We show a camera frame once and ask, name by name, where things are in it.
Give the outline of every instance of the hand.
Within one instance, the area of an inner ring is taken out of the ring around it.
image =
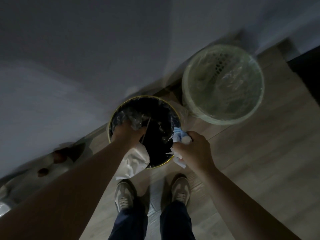
[[[210,143],[204,136],[195,131],[188,131],[187,134],[193,142],[188,145],[175,142],[172,146],[173,149],[182,156],[186,164],[198,176],[212,173],[215,165],[211,156]]]
[[[130,148],[133,148],[139,143],[140,138],[146,133],[146,130],[146,127],[134,130],[131,127],[131,121],[126,120],[115,127],[111,142],[121,141],[122,143],[128,143]]]

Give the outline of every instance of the jeans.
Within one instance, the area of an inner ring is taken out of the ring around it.
[[[134,207],[120,211],[108,240],[143,240],[146,237],[148,217],[145,207],[136,200]],[[160,216],[162,240],[195,240],[191,219],[184,203],[170,203]]]

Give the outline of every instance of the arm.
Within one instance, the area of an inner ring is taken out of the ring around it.
[[[1,217],[1,238],[79,239],[124,155],[145,131],[127,121],[118,125],[107,147]]]
[[[236,240],[299,240],[293,232],[235,185],[214,165],[210,144],[194,131],[193,142],[173,147],[208,188],[212,201]]]

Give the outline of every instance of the shoe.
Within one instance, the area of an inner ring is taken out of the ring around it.
[[[190,199],[190,184],[186,177],[179,177],[174,182],[172,189],[172,202],[180,201],[187,205]]]
[[[126,180],[122,180],[115,189],[114,201],[118,213],[134,206],[135,189]]]

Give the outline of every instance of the crumpled tissue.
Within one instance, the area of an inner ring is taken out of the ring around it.
[[[147,149],[139,143],[125,154],[114,175],[115,179],[129,179],[144,170],[149,163],[150,157]]]
[[[188,136],[188,134],[186,132],[184,132],[182,129],[178,128],[178,127],[174,127],[174,133],[172,134],[172,136],[170,138],[172,138],[173,142],[181,142],[183,144],[190,144],[192,142],[192,139],[190,136]],[[173,161],[178,164],[179,166],[181,166],[182,168],[186,168],[186,163],[182,160],[182,156],[176,152],[173,148],[171,148],[171,152],[167,153],[167,154],[171,154],[174,155]]]

